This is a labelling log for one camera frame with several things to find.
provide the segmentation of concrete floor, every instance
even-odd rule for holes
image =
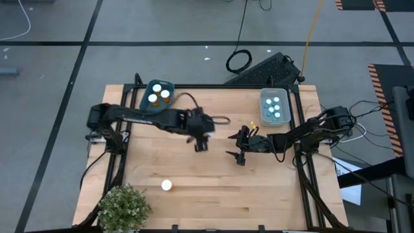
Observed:
[[[305,41],[318,0],[274,0],[264,12],[249,1],[242,41]],[[83,41],[97,0],[57,0],[53,5],[24,3],[32,30],[14,41]],[[235,41],[244,1],[223,0],[103,0],[91,41]],[[414,41],[414,13],[388,13],[400,41]],[[0,3],[0,38],[27,29],[19,5]],[[339,11],[326,1],[313,41],[392,42],[378,11]],[[45,150],[80,46],[18,46],[0,42],[0,67],[23,69],[17,78],[0,79],[2,147],[0,154],[0,228],[14,232]],[[85,119],[91,105],[101,102],[107,84],[131,83],[139,72],[144,83],[156,78],[175,83],[224,83],[233,77],[225,62],[234,46],[87,47],[74,89],[54,144],[26,231],[70,227],[85,169],[88,133]],[[325,107],[349,107],[359,100],[375,101],[368,63],[402,65],[394,47],[310,47],[305,84],[316,85]],[[301,67],[304,47],[245,46],[253,65],[271,54],[288,54]],[[414,48],[404,48],[414,61]],[[241,66],[243,58],[232,65]],[[371,105],[360,105],[363,113]],[[374,133],[386,133],[380,113],[360,122]],[[370,137],[391,146],[387,137]],[[340,144],[341,149],[376,164],[393,152],[365,139]],[[353,161],[338,150],[333,154]],[[369,211],[378,196],[364,187],[363,207],[346,204],[352,227],[386,231],[383,217]]]

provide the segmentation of green plant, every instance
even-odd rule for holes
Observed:
[[[115,186],[99,202],[98,218],[105,232],[126,232],[141,229],[152,213],[144,192],[132,186]]]

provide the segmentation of wooden tabletop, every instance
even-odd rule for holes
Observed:
[[[119,104],[122,85],[108,85],[103,102]],[[260,89],[177,89],[189,92],[209,115],[224,115],[232,122],[216,126],[208,143],[208,151],[195,153],[186,137],[166,133],[154,126],[133,124],[125,167],[124,184],[139,190],[146,189],[146,198],[153,207],[146,228],[180,229],[217,228],[222,230],[305,230],[306,221],[300,192],[298,173],[292,165],[294,151],[286,152],[286,160],[279,163],[273,154],[246,153],[246,166],[235,163],[225,151],[238,151],[235,140],[227,139],[242,125],[260,126]],[[136,107],[144,90],[138,91]],[[320,113],[315,86],[301,85],[300,96],[305,118]],[[296,125],[299,124],[294,95],[292,106]],[[194,103],[183,96],[173,108],[188,109]],[[289,124],[280,128],[260,127],[259,134],[284,133]],[[88,165],[104,150],[94,145]],[[320,153],[331,156],[328,146],[320,146]],[[334,164],[329,159],[313,156],[321,198],[333,214],[345,225],[347,218]],[[104,157],[86,175],[74,224],[85,219],[102,196],[109,156]],[[161,182],[169,179],[173,188],[161,189]],[[313,224],[318,225],[314,203],[310,197]]]

